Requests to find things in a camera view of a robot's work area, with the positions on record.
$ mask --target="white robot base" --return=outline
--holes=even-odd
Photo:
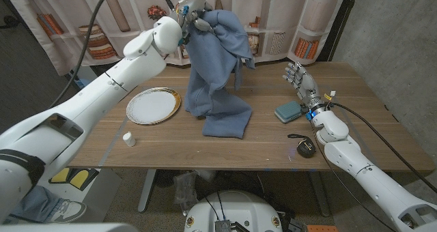
[[[186,217],[185,232],[231,231],[230,226],[235,222],[250,232],[282,231],[278,213],[265,200],[240,190],[224,190],[219,194],[221,204],[217,193],[213,193],[191,208]]]

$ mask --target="metal table leg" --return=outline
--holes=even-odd
[[[319,203],[320,213],[324,217],[329,217],[330,211],[329,211],[328,199],[326,198],[326,193],[323,188],[320,172],[318,171],[309,172],[309,179],[313,184],[314,193],[315,196],[317,197],[317,202]]]
[[[143,192],[141,193],[141,198],[139,199],[138,204],[138,212],[145,212],[147,208],[147,202],[149,201],[149,197],[152,194],[153,182],[155,180],[156,169],[148,169],[147,174],[145,175]]]

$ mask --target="white bottle cap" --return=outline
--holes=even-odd
[[[128,132],[125,135],[123,135],[123,141],[129,146],[132,147],[137,143],[135,139],[132,137],[132,133]]]

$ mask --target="yellow object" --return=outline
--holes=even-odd
[[[328,100],[332,100],[333,99],[332,97],[326,95],[326,93],[325,93],[325,98],[328,99]]]
[[[79,171],[71,180],[70,184],[74,187],[81,189],[83,183],[87,180],[89,175],[88,170]]]
[[[307,225],[308,232],[317,231],[317,232],[339,232],[336,226],[327,226],[327,225]]]
[[[64,168],[58,174],[51,178],[52,183],[65,183],[68,179],[68,174],[70,174],[70,168]]]

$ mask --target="blue cloth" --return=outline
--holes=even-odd
[[[241,139],[251,117],[252,108],[239,97],[229,94],[225,85],[235,72],[235,90],[242,82],[242,59],[246,67],[255,69],[247,33],[238,17],[230,11],[205,12],[202,18],[215,34],[188,27],[190,42],[186,50],[191,61],[191,74],[185,95],[185,110],[193,116],[205,116],[205,136]]]
[[[12,214],[37,222],[48,222],[64,200],[42,186],[35,186],[15,207]]]

